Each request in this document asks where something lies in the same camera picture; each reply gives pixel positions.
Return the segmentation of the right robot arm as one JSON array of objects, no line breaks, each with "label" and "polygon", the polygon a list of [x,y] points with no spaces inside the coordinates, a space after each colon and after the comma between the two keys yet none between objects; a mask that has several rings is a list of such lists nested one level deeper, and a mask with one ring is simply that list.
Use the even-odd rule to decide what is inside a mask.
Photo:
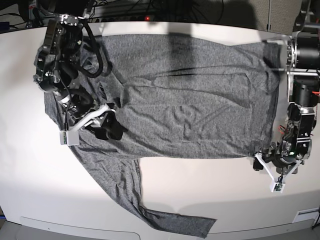
[{"label": "right robot arm", "polygon": [[[117,121],[116,111],[107,103],[99,105],[78,79],[79,73],[96,78],[103,72],[100,49],[88,24],[94,1],[41,0],[39,5],[53,18],[48,21],[45,38],[37,54],[33,78],[42,91],[52,93],[64,108],[60,143],[78,145],[79,131],[83,129],[93,133],[97,139],[119,141],[125,129]],[[78,61],[83,30],[86,30],[97,57],[96,72],[84,69]]]}]

